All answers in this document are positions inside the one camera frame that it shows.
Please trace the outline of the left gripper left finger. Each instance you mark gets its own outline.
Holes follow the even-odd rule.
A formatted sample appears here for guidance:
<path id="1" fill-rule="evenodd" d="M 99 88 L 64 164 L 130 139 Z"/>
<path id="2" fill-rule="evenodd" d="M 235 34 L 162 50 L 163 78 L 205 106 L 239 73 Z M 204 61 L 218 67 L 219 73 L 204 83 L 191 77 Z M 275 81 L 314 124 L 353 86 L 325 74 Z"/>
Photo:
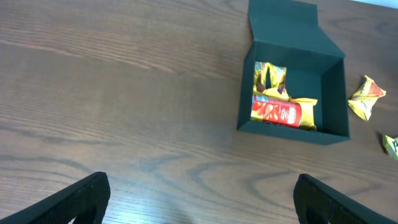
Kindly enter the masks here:
<path id="1" fill-rule="evenodd" d="M 1 224 L 101 224 L 111 190 L 108 176 L 95 172 L 55 194 L 1 219 Z"/>

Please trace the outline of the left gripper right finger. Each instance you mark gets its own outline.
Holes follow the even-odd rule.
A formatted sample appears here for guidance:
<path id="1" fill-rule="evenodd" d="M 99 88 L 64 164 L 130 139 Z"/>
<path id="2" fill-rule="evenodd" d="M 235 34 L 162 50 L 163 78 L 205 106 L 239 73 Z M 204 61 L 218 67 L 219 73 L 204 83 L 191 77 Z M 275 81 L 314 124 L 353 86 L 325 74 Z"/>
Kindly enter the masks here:
<path id="1" fill-rule="evenodd" d="M 397 224 L 308 174 L 300 174 L 293 192 L 301 224 Z"/>

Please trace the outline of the red Pringles can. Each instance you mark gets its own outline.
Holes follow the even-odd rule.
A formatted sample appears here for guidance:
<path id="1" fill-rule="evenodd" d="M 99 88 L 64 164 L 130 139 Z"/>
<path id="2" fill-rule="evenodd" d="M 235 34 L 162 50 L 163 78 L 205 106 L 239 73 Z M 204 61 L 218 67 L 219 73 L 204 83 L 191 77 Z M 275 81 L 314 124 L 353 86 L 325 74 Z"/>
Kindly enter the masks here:
<path id="1" fill-rule="evenodd" d="M 301 119 L 302 109 L 298 103 L 273 99 L 264 95 L 252 96 L 251 121 L 298 128 Z"/>

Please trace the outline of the yellow Apollo cake packet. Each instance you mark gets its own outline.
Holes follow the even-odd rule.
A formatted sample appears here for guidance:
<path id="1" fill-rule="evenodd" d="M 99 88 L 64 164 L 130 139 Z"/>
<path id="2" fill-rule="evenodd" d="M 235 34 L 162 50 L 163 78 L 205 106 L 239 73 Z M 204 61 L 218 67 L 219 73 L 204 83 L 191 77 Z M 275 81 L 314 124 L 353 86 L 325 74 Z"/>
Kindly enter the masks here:
<path id="1" fill-rule="evenodd" d="M 271 87 L 266 90 L 265 94 L 280 100 L 288 100 L 289 95 L 285 86 L 287 68 L 279 67 L 271 63 L 267 63 L 267 66 L 269 69 Z"/>
<path id="2" fill-rule="evenodd" d="M 255 62 L 254 64 L 254 94 L 263 94 L 267 90 L 267 72 L 269 69 L 268 62 Z"/>

